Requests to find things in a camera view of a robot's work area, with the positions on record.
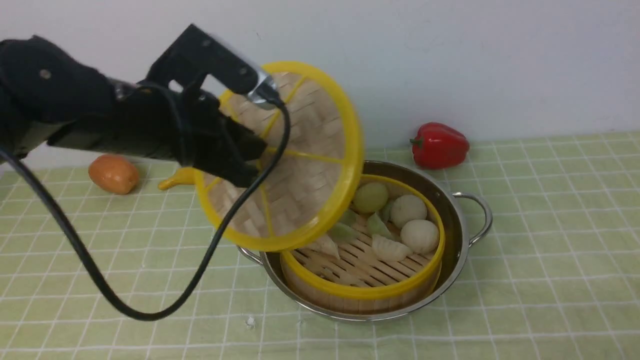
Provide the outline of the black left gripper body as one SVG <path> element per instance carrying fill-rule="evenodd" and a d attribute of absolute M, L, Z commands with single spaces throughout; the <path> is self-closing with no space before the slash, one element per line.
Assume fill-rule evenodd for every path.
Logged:
<path fill-rule="evenodd" d="M 63 126 L 48 146 L 66 150 L 208 164 L 226 150 L 226 123 L 219 100 L 193 86 L 182 92 L 143 82 L 121 85 L 109 114 L 87 114 Z"/>

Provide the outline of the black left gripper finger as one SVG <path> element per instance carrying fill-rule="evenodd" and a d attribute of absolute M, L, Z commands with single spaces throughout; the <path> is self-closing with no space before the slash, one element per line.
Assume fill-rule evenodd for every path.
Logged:
<path fill-rule="evenodd" d="M 252 162 L 265 152 L 266 142 L 253 130 L 230 117 L 198 120 L 192 129 L 195 169 L 239 188 L 256 180 L 259 171 Z"/>

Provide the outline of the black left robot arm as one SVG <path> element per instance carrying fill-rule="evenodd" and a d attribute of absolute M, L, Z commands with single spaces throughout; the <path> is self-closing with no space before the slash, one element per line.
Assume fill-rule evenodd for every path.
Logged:
<path fill-rule="evenodd" d="M 222 111 L 206 77 L 238 95 L 259 72 L 194 25 L 127 82 L 82 64 L 48 39 L 1 43 L 1 146 L 24 158 L 41 144 L 172 161 L 249 187 L 266 149 L 253 130 Z"/>

